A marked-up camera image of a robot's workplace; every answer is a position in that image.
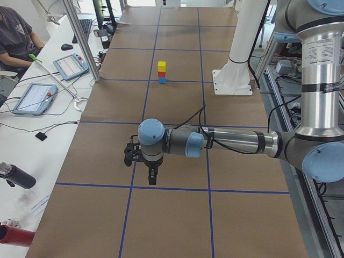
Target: stacked blocks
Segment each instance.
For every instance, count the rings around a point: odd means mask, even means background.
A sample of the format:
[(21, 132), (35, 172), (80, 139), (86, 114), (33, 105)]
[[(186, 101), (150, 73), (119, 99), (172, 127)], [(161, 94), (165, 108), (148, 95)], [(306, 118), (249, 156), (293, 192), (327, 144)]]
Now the stacked blocks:
[(166, 61), (159, 61), (157, 63), (157, 76), (160, 83), (166, 83)]

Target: black cylinder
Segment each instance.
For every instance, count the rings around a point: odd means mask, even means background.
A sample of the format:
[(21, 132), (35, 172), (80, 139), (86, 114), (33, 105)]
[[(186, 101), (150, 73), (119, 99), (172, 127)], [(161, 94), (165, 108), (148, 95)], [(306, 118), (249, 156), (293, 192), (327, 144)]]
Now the black cylinder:
[(25, 189), (32, 188), (36, 184), (36, 179), (33, 176), (17, 168), (15, 165), (10, 166), (12, 167), (11, 171), (6, 175), (0, 174), (0, 177)]

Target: white desk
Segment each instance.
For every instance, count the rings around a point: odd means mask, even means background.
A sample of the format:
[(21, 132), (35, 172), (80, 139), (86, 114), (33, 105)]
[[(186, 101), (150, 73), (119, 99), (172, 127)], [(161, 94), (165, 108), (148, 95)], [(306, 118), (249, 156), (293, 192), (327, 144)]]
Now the white desk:
[[(80, 18), (84, 19), (93, 17), (90, 15), (82, 15)], [(103, 47), (100, 39), (94, 36), (92, 32), (94, 29), (95, 27), (91, 29), (88, 42), (93, 56), (97, 56), (98, 51), (102, 51)], [(38, 59), (40, 59), (50, 71), (56, 71), (56, 68), (53, 65), (53, 60), (71, 53), (76, 53), (83, 56), (78, 44), (73, 44), (74, 49), (69, 51), (61, 50), (62, 44), (71, 44), (73, 35), (74, 33), (72, 32), (70, 23), (66, 18), (59, 26), (57, 32), (51, 37), (42, 52), (39, 54)], [(33, 63), (23, 79), (42, 74), (46, 74), (45, 71), (43, 71), (38, 64)], [(27, 80), (18, 84), (9, 98), (20, 97), (30, 83), (37, 81), (42, 83), (56, 84), (49, 76)], [(64, 84), (68, 86), (72, 81), (73, 80), (70, 82), (64, 82)], [(88, 73), (83, 75), (74, 84), (74, 87), (78, 92), (78, 97), (88, 98), (90, 96), (92, 91), (90, 82), (91, 85), (93, 85), (92, 75)], [(53, 104), (45, 113), (62, 113), (68, 106), (68, 103), (71, 101), (71, 99), (72, 97), (69, 93), (62, 91), (61, 93), (57, 94)], [(9, 100), (9, 107), (13, 108), (15, 102), (15, 99)], [(78, 106), (84, 110), (85, 102), (81, 102), (81, 104)], [(8, 110), (8, 108), (6, 105), (3, 105), (0, 109), (0, 112), (6, 110)], [(67, 111), (60, 116), (44, 115), (35, 117), (28, 115), (15, 115), (10, 112), (0, 113), (0, 122), (31, 131), (56, 123), (76, 121), (80, 119), (80, 116), (81, 113), (76, 111), (72, 104)], [(56, 178), (65, 160), (68, 148), (76, 129), (77, 125), (75, 124), (61, 125), (49, 131), (47, 133), (48, 138), (45, 141), (40, 141), (35, 137), (37, 132), (21, 132), (19, 130), (0, 125), (0, 162), (14, 164), (34, 176), (37, 180), (36, 185), (31, 188), (37, 198), (30, 206), (33, 206), (42, 200), (53, 190)], [(25, 190), (23, 188), (19, 186), (11, 188), (5, 180), (0, 179), (0, 220), (17, 219), (19, 220), (22, 228), (30, 231), (36, 231), (43, 212), (37, 216), (34, 216), (26, 213), (25, 211), (18, 212), (13, 205), (13, 201), (22, 196), (24, 193)], [(27, 251), (27, 247), (0, 245), (0, 258), (25, 257)]]

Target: blue block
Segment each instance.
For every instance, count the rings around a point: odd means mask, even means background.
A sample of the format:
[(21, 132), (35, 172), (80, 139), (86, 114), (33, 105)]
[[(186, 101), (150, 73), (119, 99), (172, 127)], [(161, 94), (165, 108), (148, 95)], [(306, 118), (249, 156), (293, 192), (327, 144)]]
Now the blue block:
[(165, 77), (159, 78), (159, 83), (166, 83), (166, 78)]

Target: black mouse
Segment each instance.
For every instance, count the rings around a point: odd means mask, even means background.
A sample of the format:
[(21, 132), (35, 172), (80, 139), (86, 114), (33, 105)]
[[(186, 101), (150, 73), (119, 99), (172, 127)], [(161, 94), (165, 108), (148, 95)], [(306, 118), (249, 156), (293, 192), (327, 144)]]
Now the black mouse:
[(61, 46), (61, 50), (63, 50), (63, 51), (70, 50), (70, 49), (73, 49), (73, 46), (70, 44), (63, 44)]

